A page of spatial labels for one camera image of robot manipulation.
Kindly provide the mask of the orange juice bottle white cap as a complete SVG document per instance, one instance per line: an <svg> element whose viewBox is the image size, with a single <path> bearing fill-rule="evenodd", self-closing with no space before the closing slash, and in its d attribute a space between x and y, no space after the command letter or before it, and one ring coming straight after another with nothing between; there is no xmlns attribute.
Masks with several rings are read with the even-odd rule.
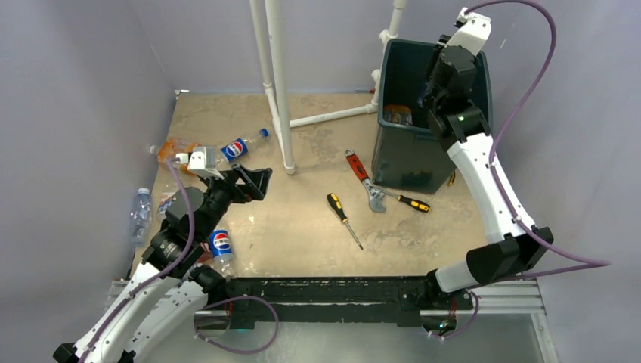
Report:
<svg viewBox="0 0 641 363"><path fill-rule="evenodd" d="M383 119L387 123L401 126L412 126L412 111L409 107L397 104L389 104L383 108Z"/></svg>

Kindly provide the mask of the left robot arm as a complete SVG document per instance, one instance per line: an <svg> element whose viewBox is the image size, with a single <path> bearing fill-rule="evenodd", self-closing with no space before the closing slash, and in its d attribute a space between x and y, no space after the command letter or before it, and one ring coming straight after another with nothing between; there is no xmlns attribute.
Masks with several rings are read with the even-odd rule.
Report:
<svg viewBox="0 0 641 363"><path fill-rule="evenodd" d="M203 177L205 190L179 185L160 230L135 273L96 325L74 343L61 344L57 362L142 362L150 351L203 305L229 302L226 280L207 265L194 267L201 244L233 203L265 198L270 168L241 165Z"/></svg>

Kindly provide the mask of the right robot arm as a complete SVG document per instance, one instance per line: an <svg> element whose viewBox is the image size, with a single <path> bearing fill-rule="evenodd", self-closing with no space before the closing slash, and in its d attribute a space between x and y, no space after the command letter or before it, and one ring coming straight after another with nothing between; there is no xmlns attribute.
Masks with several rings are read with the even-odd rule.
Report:
<svg viewBox="0 0 641 363"><path fill-rule="evenodd" d="M551 244L553 234L548 227L538 228L523 208L511 213L503 198L513 191L499 162L489 160L491 128L471 99L475 55L461 46L439 47L427 73L422 100L429 128L465 179L488 241L468 251L464 260L428 273L424 297L441 308L454 292L532 269L545 253L537 239Z"/></svg>

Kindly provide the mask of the dark green plastic bin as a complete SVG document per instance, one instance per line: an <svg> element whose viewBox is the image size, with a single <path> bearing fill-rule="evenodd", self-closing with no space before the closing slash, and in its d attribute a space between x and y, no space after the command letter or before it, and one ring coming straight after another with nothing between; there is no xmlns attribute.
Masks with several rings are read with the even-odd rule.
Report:
<svg viewBox="0 0 641 363"><path fill-rule="evenodd" d="M373 152L373 181L376 185L405 191L434 194L456 166L431 132L422 97L426 93L428 65L435 51L445 46L438 43L405 39L390 41L382 62L378 112L378 132ZM491 84L485 53L475 56L477 73L471 99L492 127ZM383 119L383 108L389 104L409 107L413 125L401 126Z"/></svg>

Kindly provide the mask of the pepsi bottle near base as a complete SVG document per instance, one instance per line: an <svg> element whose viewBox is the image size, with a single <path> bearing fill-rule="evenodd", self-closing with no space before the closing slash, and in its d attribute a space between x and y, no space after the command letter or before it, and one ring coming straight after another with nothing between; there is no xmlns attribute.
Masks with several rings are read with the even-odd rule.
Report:
<svg viewBox="0 0 641 363"><path fill-rule="evenodd" d="M214 230L208 238L208 247L212 253L214 266L223 277L236 275L235 255L229 234L224 229Z"/></svg>

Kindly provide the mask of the yellow black screwdriver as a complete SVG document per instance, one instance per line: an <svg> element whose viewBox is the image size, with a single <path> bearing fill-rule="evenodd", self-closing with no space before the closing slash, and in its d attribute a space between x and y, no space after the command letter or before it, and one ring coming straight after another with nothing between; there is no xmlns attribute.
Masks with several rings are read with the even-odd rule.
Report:
<svg viewBox="0 0 641 363"><path fill-rule="evenodd" d="M406 204L406 205L412 207L413 209L415 209L417 211L420 211L422 213L428 213L430 211L430 209L431 209L431 206L428 203L424 202L424 201L413 199L413 198L410 198L410 197L406 197L406 196L404 196L402 194L395 194L395 193L392 193L390 191L386 191L386 190L382 190L382 189L379 189L379 191L384 193L384 194L386 194L386 195L389 195L390 197L394 197L397 201L399 201L401 203L404 203L404 204Z"/></svg>
<svg viewBox="0 0 641 363"><path fill-rule="evenodd" d="M342 203L340 202L339 198L334 194L334 193L329 193L327 195L327 201L328 204L330 205L330 208L334 211L334 213L339 217L341 223L348 229L350 235L354 239L355 243L358 245L358 247L361 250L364 250L363 245L361 244L358 236L354 232L353 228L350 226L348 217L345 214L345 211L342 207Z"/></svg>

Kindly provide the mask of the orange label bottle far left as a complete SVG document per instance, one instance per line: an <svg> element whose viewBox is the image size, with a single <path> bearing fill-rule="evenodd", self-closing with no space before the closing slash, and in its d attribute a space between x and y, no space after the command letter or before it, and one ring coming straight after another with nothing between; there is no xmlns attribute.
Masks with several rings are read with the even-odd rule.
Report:
<svg viewBox="0 0 641 363"><path fill-rule="evenodd" d="M158 164L164 169L167 168L166 161L173 160L177 154L187 154L183 161L173 163L172 165L186 175L193 175L192 172L187 170L187 163L190 153L195 147L201 146L200 143L187 141L180 138L170 138L162 146L151 145L148 149L149 153L156 157Z"/></svg>

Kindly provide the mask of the blue white label bottle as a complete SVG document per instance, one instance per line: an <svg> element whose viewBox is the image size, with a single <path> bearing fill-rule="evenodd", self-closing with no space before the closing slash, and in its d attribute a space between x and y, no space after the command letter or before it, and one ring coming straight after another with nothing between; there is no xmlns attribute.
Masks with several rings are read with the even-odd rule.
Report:
<svg viewBox="0 0 641 363"><path fill-rule="evenodd" d="M177 191L166 191L161 193L159 206L156 209L156 214L160 218L166 215L166 210L174 203L176 192Z"/></svg>

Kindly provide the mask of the red adjustable wrench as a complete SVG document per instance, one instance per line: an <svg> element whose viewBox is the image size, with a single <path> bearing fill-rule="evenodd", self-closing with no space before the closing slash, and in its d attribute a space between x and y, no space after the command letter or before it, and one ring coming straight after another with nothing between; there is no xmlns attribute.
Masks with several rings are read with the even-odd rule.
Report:
<svg viewBox="0 0 641 363"><path fill-rule="evenodd" d="M375 213L384 213L386 211L386 207L383 203L385 194L375 188L358 155L352 149L346 149L345 158L347 159L352 171L368 193L368 204L370 209Z"/></svg>

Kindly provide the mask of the clear water bottle left edge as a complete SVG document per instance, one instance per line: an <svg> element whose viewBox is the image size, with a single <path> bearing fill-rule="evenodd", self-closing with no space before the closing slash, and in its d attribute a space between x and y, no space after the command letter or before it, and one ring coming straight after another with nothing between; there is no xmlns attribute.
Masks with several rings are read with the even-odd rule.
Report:
<svg viewBox="0 0 641 363"><path fill-rule="evenodd" d="M152 220L150 190L148 188L138 189L132 200L129 220L131 242L135 247L141 247L144 245L145 235Z"/></svg>

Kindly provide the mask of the white pvc pipe frame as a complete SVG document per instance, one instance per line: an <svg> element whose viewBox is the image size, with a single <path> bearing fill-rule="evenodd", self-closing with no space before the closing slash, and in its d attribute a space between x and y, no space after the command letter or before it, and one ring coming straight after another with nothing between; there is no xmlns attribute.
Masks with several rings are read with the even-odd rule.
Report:
<svg viewBox="0 0 641 363"><path fill-rule="evenodd" d="M379 67L371 73L375 88L370 103L360 107L291 120L286 86L284 41L281 35L280 3L279 1L265 1L264 5L265 15L262 16L259 13L259 2L249 1L265 97L282 154L284 170L287 174L293 175L296 173L296 164L291 130L300 126L376 113L379 109L382 69Z"/></svg>

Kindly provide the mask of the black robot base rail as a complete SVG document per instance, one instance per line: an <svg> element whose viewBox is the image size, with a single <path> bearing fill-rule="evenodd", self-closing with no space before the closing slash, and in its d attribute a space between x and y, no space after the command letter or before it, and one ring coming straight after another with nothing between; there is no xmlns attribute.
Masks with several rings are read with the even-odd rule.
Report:
<svg viewBox="0 0 641 363"><path fill-rule="evenodd" d="M204 293L208 309L221 311L233 329L279 321L437 330L437 317L473 307L469 292L439 292L428 276L233 278L210 281Z"/></svg>

